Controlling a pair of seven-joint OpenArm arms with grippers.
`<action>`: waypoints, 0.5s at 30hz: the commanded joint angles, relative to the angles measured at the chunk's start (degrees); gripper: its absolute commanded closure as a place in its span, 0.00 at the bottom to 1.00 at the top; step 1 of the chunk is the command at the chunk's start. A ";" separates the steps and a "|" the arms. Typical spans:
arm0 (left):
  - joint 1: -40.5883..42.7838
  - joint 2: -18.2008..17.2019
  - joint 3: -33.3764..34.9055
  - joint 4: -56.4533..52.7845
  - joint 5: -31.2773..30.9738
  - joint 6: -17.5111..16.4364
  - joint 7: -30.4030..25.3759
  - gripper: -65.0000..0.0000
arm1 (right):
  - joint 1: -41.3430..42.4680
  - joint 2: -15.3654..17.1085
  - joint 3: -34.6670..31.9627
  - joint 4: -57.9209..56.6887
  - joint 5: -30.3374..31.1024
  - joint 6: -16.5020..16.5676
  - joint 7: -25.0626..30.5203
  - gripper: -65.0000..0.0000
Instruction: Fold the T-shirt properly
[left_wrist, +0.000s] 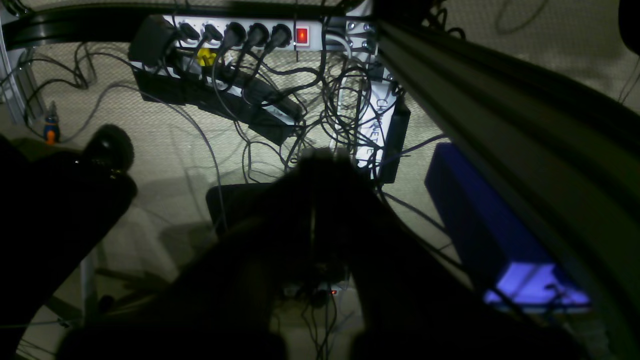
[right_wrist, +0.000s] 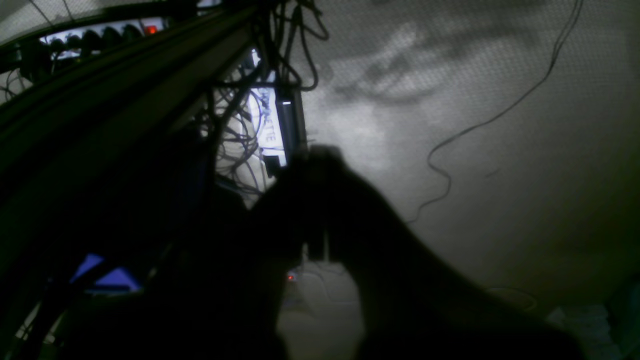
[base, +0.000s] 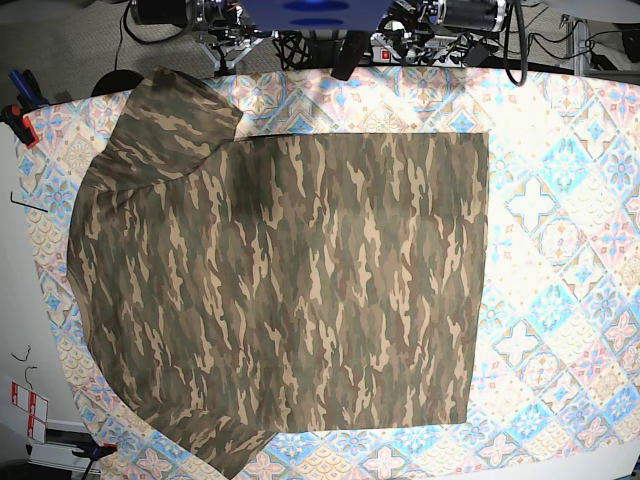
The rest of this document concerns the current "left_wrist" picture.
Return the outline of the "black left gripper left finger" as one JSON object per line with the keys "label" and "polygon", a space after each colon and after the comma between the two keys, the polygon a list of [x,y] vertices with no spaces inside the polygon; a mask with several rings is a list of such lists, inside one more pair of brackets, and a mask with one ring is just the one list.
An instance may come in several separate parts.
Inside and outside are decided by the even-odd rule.
{"label": "black left gripper left finger", "polygon": [[295,262],[292,215],[259,210],[231,226],[170,287],[131,317],[70,333],[62,360],[288,360],[271,329]]}

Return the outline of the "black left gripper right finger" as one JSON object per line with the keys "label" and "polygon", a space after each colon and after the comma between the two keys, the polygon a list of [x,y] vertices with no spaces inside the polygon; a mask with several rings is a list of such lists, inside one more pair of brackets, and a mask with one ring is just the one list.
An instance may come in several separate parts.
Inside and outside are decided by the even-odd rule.
{"label": "black left gripper right finger", "polygon": [[334,248],[350,268],[364,329],[351,360],[580,360],[562,329],[492,309],[425,248],[425,242],[375,196],[355,166],[331,150],[312,155],[318,205],[346,198],[320,230],[343,231]]}

